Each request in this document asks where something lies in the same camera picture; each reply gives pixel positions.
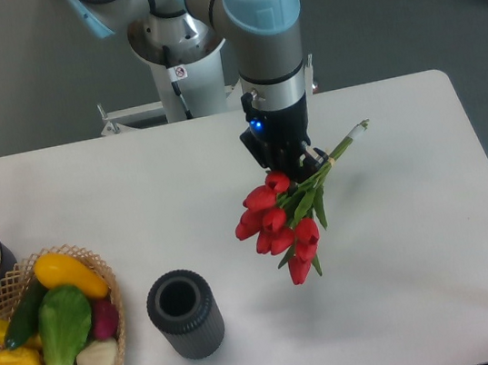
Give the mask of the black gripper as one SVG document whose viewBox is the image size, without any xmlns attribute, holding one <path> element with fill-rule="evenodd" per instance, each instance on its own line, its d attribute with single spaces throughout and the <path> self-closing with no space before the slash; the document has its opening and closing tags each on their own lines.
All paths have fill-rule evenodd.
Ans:
<svg viewBox="0 0 488 365">
<path fill-rule="evenodd" d="M 328 161 L 328 154 L 311 146 L 307 134 L 308 116 L 305 95 L 278 111 L 253 107 L 254 96 L 241 97 L 248 127 L 239 136 L 247 151 L 265 170 L 279 171 L 296 183 L 317 173 Z"/>
</svg>

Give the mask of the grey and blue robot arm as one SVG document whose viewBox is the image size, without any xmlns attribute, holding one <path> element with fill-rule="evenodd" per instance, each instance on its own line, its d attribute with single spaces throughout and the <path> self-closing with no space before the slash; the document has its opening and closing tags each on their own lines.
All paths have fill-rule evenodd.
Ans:
<svg viewBox="0 0 488 365">
<path fill-rule="evenodd" d="M 247 122 L 240 140 L 255 160 L 299 183 L 326 163 L 307 134 L 300 0 L 67 1 L 95 35 L 126 35 L 171 123 L 225 110 L 220 52 L 231 45 Z"/>
</svg>

